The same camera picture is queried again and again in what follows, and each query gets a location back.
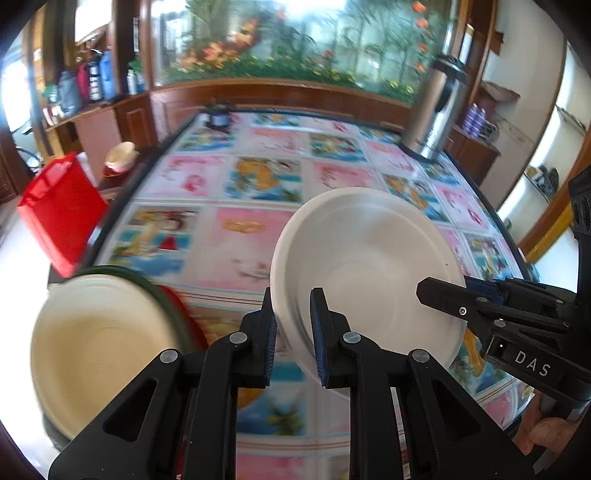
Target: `metal screw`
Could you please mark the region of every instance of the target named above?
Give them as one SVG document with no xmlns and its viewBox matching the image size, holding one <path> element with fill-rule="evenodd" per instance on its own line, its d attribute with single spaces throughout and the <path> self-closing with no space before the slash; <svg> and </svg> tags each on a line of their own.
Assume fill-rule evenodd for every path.
<svg viewBox="0 0 591 480">
<path fill-rule="evenodd" d="M 230 335 L 230 341 L 236 345 L 244 343 L 248 340 L 248 335 L 244 332 L 234 332 Z"/>
<path fill-rule="evenodd" d="M 357 332 L 346 332 L 343 334 L 343 340 L 346 343 L 359 343 L 361 341 L 361 335 Z"/>
<path fill-rule="evenodd" d="M 413 359 L 420 364 L 428 362 L 431 356 L 425 350 L 421 350 L 420 348 L 413 352 Z"/>
<path fill-rule="evenodd" d="M 160 361 L 164 364 L 171 364 L 178 358 L 176 350 L 165 350 L 160 354 Z"/>
</svg>

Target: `black gripper frame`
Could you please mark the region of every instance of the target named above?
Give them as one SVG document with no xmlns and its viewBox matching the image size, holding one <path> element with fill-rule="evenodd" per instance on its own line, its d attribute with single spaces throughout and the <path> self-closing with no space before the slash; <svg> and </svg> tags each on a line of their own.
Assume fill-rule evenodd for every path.
<svg viewBox="0 0 591 480">
<path fill-rule="evenodd" d="M 525 480 L 534 471 L 517 447 L 451 375 L 423 350 L 383 350 L 350 332 L 321 288 L 310 294 L 319 376 L 350 388 L 352 480 L 404 478 L 391 387 L 396 388 L 411 479 Z"/>
<path fill-rule="evenodd" d="M 58 455 L 49 480 L 234 480 L 238 388 L 265 388 L 277 327 L 262 309 L 206 351 L 165 351 Z"/>
<path fill-rule="evenodd" d="M 417 286 L 417 297 L 466 320 L 484 360 L 544 394 L 544 416 L 574 421 L 591 400 L 591 167 L 570 181 L 569 192 L 571 228 L 579 242 L 576 294 L 516 278 L 466 277 L 466 288 L 426 278 Z M 558 458 L 544 460 L 540 447 L 528 457 L 544 479 L 566 478 L 588 454 L 590 436 L 591 416 L 585 415 Z"/>
</svg>

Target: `red bowl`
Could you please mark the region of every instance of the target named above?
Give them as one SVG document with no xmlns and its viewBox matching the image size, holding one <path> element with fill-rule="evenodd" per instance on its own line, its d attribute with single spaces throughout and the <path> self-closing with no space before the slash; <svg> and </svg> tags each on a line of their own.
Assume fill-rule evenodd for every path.
<svg viewBox="0 0 591 480">
<path fill-rule="evenodd" d="M 174 303 L 174 306 L 176 306 L 178 312 L 184 318 L 185 323 L 187 324 L 187 326 L 189 327 L 189 331 L 191 332 L 191 339 L 193 340 L 195 347 L 197 347 L 200 350 L 207 350 L 209 344 L 207 343 L 205 334 L 203 333 L 199 325 L 197 325 L 197 322 L 195 322 L 189 315 L 189 311 L 187 310 L 187 307 L 184 305 L 180 296 L 172 288 L 165 287 L 164 285 L 158 285 L 158 288 L 168 296 L 170 301 Z"/>
</svg>

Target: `white plate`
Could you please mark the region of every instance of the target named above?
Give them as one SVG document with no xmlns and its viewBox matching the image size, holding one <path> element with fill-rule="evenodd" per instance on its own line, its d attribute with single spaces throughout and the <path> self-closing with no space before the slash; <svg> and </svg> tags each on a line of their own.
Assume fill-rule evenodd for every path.
<svg viewBox="0 0 591 480">
<path fill-rule="evenodd" d="M 285 226 L 271 264 L 271 299 L 281 335 L 300 368 L 318 379 L 310 290 L 382 348 L 429 351 L 444 367 L 466 322 L 421 305 L 426 277 L 465 286 L 454 253 L 416 207 L 389 193 L 345 188 L 303 205 Z"/>
</svg>

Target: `purple canister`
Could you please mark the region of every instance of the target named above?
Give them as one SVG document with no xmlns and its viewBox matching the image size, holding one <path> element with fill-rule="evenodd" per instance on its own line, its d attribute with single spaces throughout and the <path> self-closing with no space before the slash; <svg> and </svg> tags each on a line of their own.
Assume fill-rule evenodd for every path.
<svg viewBox="0 0 591 480">
<path fill-rule="evenodd" d="M 468 135 L 472 134 L 472 128 L 474 126 L 474 121 L 476 120 L 476 116 L 478 115 L 478 107 L 475 103 L 468 109 L 468 113 L 466 114 L 466 118 L 464 119 L 464 123 L 462 124 L 462 130 Z"/>
<path fill-rule="evenodd" d="M 480 110 L 476 111 L 476 118 L 474 119 L 474 123 L 472 124 L 472 131 L 470 134 L 478 138 L 480 136 L 480 131 L 482 127 L 484 127 L 484 123 L 486 122 L 486 111 L 481 108 Z"/>
</svg>

